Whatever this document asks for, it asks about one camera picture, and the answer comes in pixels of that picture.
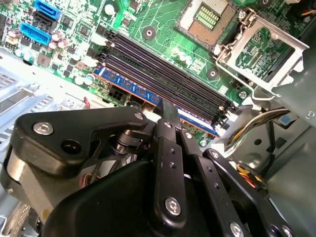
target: motherboard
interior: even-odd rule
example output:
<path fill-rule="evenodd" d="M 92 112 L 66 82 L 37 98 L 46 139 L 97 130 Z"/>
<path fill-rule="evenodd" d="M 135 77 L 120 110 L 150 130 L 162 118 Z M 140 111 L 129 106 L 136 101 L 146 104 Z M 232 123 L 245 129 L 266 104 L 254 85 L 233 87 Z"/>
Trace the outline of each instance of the motherboard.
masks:
<path fill-rule="evenodd" d="M 306 14 L 310 4 L 0 0 L 0 48 L 89 90 L 105 103 L 141 107 L 144 102 L 155 106 L 159 99 L 168 99 L 179 106 L 183 126 L 206 146 L 218 135 L 214 125 L 224 126 L 226 114 L 249 94 L 248 88 L 216 66 L 214 45 L 234 38 L 238 19 L 248 7 L 299 37 L 313 18 L 313 13 Z M 237 65 L 264 78 L 288 51 L 262 28 L 243 49 Z M 130 73 L 125 74 L 130 65 Z"/>

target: blue sata port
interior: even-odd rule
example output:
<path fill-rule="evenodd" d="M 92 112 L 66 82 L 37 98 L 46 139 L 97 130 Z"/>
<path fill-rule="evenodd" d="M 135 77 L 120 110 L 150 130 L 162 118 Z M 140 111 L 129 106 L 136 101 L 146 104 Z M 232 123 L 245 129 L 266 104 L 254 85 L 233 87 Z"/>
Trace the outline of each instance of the blue sata port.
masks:
<path fill-rule="evenodd" d="M 47 46 L 50 41 L 50 35 L 48 33 L 45 33 L 28 23 L 22 23 L 20 30 L 23 34 L 37 43 L 42 43 Z"/>
<path fill-rule="evenodd" d="M 49 3 L 36 0 L 34 7 L 41 13 L 45 14 L 46 16 L 58 20 L 60 17 L 61 10 L 55 8 L 54 6 L 50 5 Z"/>

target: blue ram stick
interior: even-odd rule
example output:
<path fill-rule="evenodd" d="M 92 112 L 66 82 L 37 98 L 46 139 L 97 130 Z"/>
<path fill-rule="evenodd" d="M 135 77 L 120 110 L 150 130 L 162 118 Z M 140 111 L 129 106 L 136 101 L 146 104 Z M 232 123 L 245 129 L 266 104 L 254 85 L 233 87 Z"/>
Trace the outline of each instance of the blue ram stick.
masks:
<path fill-rule="evenodd" d="M 60 17 L 61 10 L 55 8 L 54 6 L 50 5 L 49 3 L 43 0 L 36 0 L 34 7 L 41 13 L 45 14 L 46 16 L 58 20 Z"/>
<path fill-rule="evenodd" d="M 29 23 L 22 23 L 20 31 L 35 42 L 42 43 L 46 46 L 50 41 L 50 35 L 48 33 L 30 25 Z"/>
<path fill-rule="evenodd" d="M 135 95 L 139 98 L 144 99 L 145 101 L 157 105 L 159 101 L 162 99 L 159 95 L 156 95 L 152 91 L 149 91 L 138 84 L 134 83 L 133 81 L 115 73 L 114 71 L 104 68 L 104 67 L 98 67 L 96 70 L 94 70 L 94 73 L 101 76 L 105 80 L 109 81 L 110 83 L 118 86 L 119 88 L 128 91 L 132 95 Z M 189 122 L 190 124 L 200 128 L 201 130 L 204 130 L 205 132 L 212 134 L 216 137 L 219 137 L 218 133 L 215 131 L 214 127 L 210 122 L 205 121 L 202 118 L 199 118 L 198 116 L 192 114 L 189 111 L 186 111 L 179 106 L 176 106 L 179 112 L 179 117 L 186 122 Z"/>

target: silver screw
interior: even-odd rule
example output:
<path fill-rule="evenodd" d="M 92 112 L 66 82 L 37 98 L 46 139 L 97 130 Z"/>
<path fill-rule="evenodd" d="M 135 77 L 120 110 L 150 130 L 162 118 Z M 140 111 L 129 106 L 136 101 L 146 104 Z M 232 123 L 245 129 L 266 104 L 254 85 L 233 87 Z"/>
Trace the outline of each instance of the silver screw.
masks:
<path fill-rule="evenodd" d="M 231 222 L 230 228 L 235 237 L 243 237 L 243 232 L 237 223 Z"/>
<path fill-rule="evenodd" d="M 168 128 L 171 128 L 171 124 L 169 122 L 164 122 L 164 125 L 166 125 Z"/>
<path fill-rule="evenodd" d="M 140 120 L 143 120 L 143 116 L 140 113 L 134 113 L 135 117 L 137 117 Z"/>
<path fill-rule="evenodd" d="M 187 138 L 189 138 L 189 139 L 191 139 L 191 138 L 192 138 L 192 135 L 191 135 L 191 134 L 189 134 L 188 132 L 186 132 L 185 134 L 186 134 L 186 137 L 187 137 Z"/>
<path fill-rule="evenodd" d="M 293 237 L 291 231 L 287 227 L 283 226 L 282 229 L 287 237 Z"/>
<path fill-rule="evenodd" d="M 242 19 L 245 18 L 245 17 L 246 17 L 246 12 L 241 10 L 241 11 L 238 13 L 238 19 L 239 19 L 239 20 L 242 20 Z"/>
<path fill-rule="evenodd" d="M 239 93 L 239 98 L 244 100 L 245 98 L 247 98 L 247 93 L 245 91 L 242 91 L 241 93 Z"/>
<path fill-rule="evenodd" d="M 218 158 L 218 157 L 219 157 L 219 155 L 218 155 L 216 152 L 214 152 L 214 151 L 211 151 L 211 154 L 212 154 L 212 156 L 214 156 L 215 158 Z"/>
<path fill-rule="evenodd" d="M 201 147 L 206 147 L 207 142 L 205 140 L 202 140 L 199 142 L 199 144 L 201 145 Z"/>
<path fill-rule="evenodd" d="M 168 197 L 164 202 L 168 212 L 174 216 L 178 216 L 181 213 L 180 204 L 173 197 Z"/>
<path fill-rule="evenodd" d="M 308 111 L 307 114 L 306 114 L 306 118 L 307 119 L 311 119 L 314 116 L 315 116 L 315 112 L 314 111 Z"/>
<path fill-rule="evenodd" d="M 271 38 L 274 39 L 274 40 L 277 40 L 277 38 L 278 38 L 278 37 L 277 37 L 277 34 L 276 34 L 276 33 L 273 33 L 273 34 L 271 35 Z"/>
<path fill-rule="evenodd" d="M 50 135 L 53 133 L 54 128 L 47 122 L 38 122 L 34 124 L 33 131 L 40 135 Z"/>

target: green circuit board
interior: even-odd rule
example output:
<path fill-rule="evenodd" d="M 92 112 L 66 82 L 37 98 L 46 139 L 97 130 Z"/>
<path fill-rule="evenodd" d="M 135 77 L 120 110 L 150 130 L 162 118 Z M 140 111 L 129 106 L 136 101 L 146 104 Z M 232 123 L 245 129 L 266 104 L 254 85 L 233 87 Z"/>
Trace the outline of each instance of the green circuit board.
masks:
<path fill-rule="evenodd" d="M 10 29 L 18 29 L 21 23 L 34 23 L 35 0 L 0 0 L 0 48 L 19 57 L 23 57 L 21 51 L 24 54 L 27 52 L 30 54 L 28 63 L 76 83 L 107 102 L 121 106 L 124 105 L 124 101 L 109 96 L 110 84 L 98 79 L 92 85 L 82 83 L 82 79 L 92 73 L 96 66 L 96 60 L 86 55 L 92 44 L 100 42 L 95 36 L 97 27 L 102 25 L 128 36 L 152 53 L 192 75 L 205 86 L 240 104 L 242 100 L 238 96 L 239 92 L 248 91 L 236 86 L 236 81 L 220 70 L 216 76 L 210 78 L 208 71 L 216 69 L 210 48 L 188 37 L 176 27 L 191 1 L 193 0 L 49 0 L 49 4 L 61 10 L 61 17 L 56 22 L 54 30 L 43 30 L 49 34 L 60 31 L 63 38 L 69 42 L 68 48 L 50 49 L 45 45 L 38 46 L 33 41 L 25 45 L 22 43 L 23 37 L 11 39 L 7 35 Z M 287 18 L 286 14 L 292 4 L 288 5 L 284 0 L 269 1 L 272 3 L 266 9 L 260 9 L 256 1 L 248 0 L 246 3 L 252 3 L 250 7 L 271 23 L 299 37 L 308 26 L 308 22 L 297 22 Z M 241 8 L 245 3 L 240 0 L 234 2 Z M 107 5 L 111 5 L 112 8 L 106 9 Z M 235 15 L 220 33 L 218 43 L 236 27 L 238 10 L 234 7 L 233 11 Z M 205 8 L 198 12 L 199 22 L 210 31 L 220 24 L 220 16 L 213 13 Z M 152 30 L 151 35 L 144 34 L 148 27 Z M 264 78 L 288 50 L 289 48 L 279 40 L 271 39 L 266 29 L 261 29 L 243 50 L 237 60 L 237 66 L 249 68 L 254 74 Z"/>

